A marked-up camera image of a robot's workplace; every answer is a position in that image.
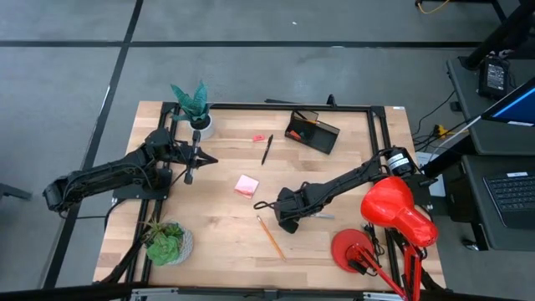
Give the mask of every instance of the power adapter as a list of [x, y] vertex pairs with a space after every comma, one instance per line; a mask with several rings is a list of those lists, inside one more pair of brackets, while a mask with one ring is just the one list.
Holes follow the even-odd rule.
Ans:
[[486, 57], [479, 70], [477, 93], [489, 99], [500, 100], [507, 95], [509, 68], [507, 62], [496, 57]]

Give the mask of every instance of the floor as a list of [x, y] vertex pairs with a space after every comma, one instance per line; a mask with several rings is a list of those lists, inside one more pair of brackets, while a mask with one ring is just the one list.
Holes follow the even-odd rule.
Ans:
[[[514, 9], [511, 2], [502, 1], [506, 13]], [[200, 79], [214, 102], [272, 98], [322, 104], [334, 94], [340, 104], [403, 105], [415, 130], [418, 119], [452, 91], [445, 61], [470, 53], [451, 45], [481, 41], [499, 24], [492, 5], [480, 3], [451, 3], [423, 15], [409, 0], [152, 0], [143, 3], [133, 34], [126, 34], [135, 3], [0, 0], [0, 182], [33, 192], [30, 202], [4, 198], [0, 206], [0, 291], [40, 286], [60, 221], [47, 210], [41, 191], [80, 168], [104, 98], [111, 110], [95, 165], [124, 154], [138, 101], [171, 101], [170, 83], [193, 90]], [[101, 41], [452, 44], [177, 48], [141, 43], [121, 51]], [[460, 121], [445, 106], [422, 122], [422, 133], [434, 124], [447, 128]], [[86, 199], [80, 216], [103, 214], [110, 198], [105, 193]], [[448, 288], [519, 299], [535, 294], [531, 253], [474, 253], [459, 244], [469, 228], [443, 216], [436, 223]], [[102, 220], [77, 222], [59, 286], [91, 282], [102, 235]]]

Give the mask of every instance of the yellow pencil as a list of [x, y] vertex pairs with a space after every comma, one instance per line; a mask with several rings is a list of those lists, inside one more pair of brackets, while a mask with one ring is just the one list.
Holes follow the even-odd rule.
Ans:
[[283, 261], [286, 261], [286, 258], [284, 257], [284, 254], [283, 254], [283, 251], [281, 251], [281, 248], [278, 247], [277, 245], [277, 242], [275, 242], [275, 238], [273, 238], [273, 236], [271, 235], [271, 233], [269, 232], [268, 228], [266, 227], [266, 225], [264, 224], [264, 222], [262, 221], [262, 218], [260, 218], [260, 216], [257, 216], [257, 219], [258, 221], [260, 222], [260, 225], [262, 225], [262, 228], [264, 229], [264, 232], [267, 234], [267, 236], [269, 237], [269, 240], [271, 241], [271, 244], [273, 245], [273, 247], [275, 247], [275, 250], [277, 250], [277, 253], [278, 255], [281, 257], [281, 259]]
[[296, 120], [305, 121], [305, 122], [308, 122], [308, 123], [311, 123], [311, 124], [314, 124], [314, 125], [320, 123], [320, 121], [317, 121], [317, 120], [316, 121], [314, 121], [314, 120], [306, 120], [306, 119], [303, 119], [303, 118], [296, 118]]

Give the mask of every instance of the desk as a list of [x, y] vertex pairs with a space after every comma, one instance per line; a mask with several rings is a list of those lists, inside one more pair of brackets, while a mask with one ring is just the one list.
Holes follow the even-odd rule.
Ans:
[[462, 169], [452, 167], [444, 173], [446, 197], [449, 202], [450, 195], [461, 200], [463, 213], [468, 213], [470, 219], [464, 222], [472, 223], [472, 228], [481, 228], [484, 237], [476, 236], [478, 247], [485, 249], [488, 243], [488, 247], [496, 250], [535, 251], [535, 240], [532, 239], [535, 232], [503, 226], [483, 183], [484, 176], [534, 170], [535, 157], [463, 156], [461, 162]]
[[[478, 71], [464, 69], [459, 59], [449, 60], [447, 68], [466, 120], [477, 117], [495, 103], [477, 94]], [[535, 60], [511, 60], [511, 72], [521, 85], [535, 75]], [[448, 166], [459, 162], [460, 154], [535, 156], [535, 130], [532, 128], [479, 120], [469, 131], [470, 134], [450, 147], [450, 151], [445, 151], [424, 167], [425, 174], [441, 174]]]
[[[161, 106], [161, 102], [140, 102], [127, 152], [138, 147], [156, 128]], [[334, 214], [334, 220], [304, 218], [295, 234], [286, 233], [278, 226], [273, 211], [252, 209], [255, 202], [274, 201], [284, 186], [297, 189], [303, 181], [329, 181], [372, 156], [366, 114], [319, 111], [319, 120], [340, 129], [336, 145], [328, 156], [283, 136], [290, 113], [290, 110], [280, 109], [211, 109], [216, 133], [209, 140], [201, 142], [200, 147], [219, 159], [219, 163], [196, 171], [190, 186], [178, 181], [163, 203], [162, 210], [162, 220], [176, 220], [192, 230], [193, 253], [180, 265], [153, 267], [149, 284], [211, 288], [390, 290], [379, 277], [343, 271], [335, 265], [330, 255], [330, 242], [336, 232], [346, 228], [360, 229], [364, 219], [359, 214], [359, 203], [371, 184], [348, 191], [326, 206], [323, 212]], [[385, 113], [391, 143], [406, 147], [414, 156], [405, 110], [386, 107]], [[374, 119], [374, 125], [380, 128], [377, 118]], [[266, 163], [261, 166], [266, 144], [253, 143], [252, 137], [271, 134], [274, 134], [271, 150]], [[376, 135], [381, 141], [380, 130]], [[178, 125], [176, 138], [191, 140], [191, 132], [183, 122]], [[171, 167], [175, 173], [184, 168], [178, 165]], [[252, 200], [233, 192], [241, 174], [260, 181]], [[111, 214], [94, 280], [107, 276], [125, 255], [133, 241], [139, 210], [140, 201], [132, 200], [122, 203]], [[287, 262], [279, 259], [256, 215], [260, 215], [267, 224], [288, 258]], [[383, 229], [377, 227], [376, 232], [380, 243], [385, 245]], [[436, 245], [428, 247], [427, 251], [429, 255], [423, 266], [438, 284], [444, 286]], [[140, 254], [142, 256], [138, 257], [134, 280], [140, 280], [145, 250]], [[397, 258], [402, 271], [402, 256], [398, 254]], [[380, 263], [389, 272], [388, 254], [380, 257]]]

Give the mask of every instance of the metal clamp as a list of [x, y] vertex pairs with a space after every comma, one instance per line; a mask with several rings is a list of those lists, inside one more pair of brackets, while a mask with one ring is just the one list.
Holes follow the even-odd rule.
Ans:
[[403, 301], [395, 293], [366, 293], [364, 292], [363, 300], [365, 301]]
[[178, 293], [178, 288], [138, 288], [132, 289], [132, 297], [136, 300], [142, 297], [161, 296]]

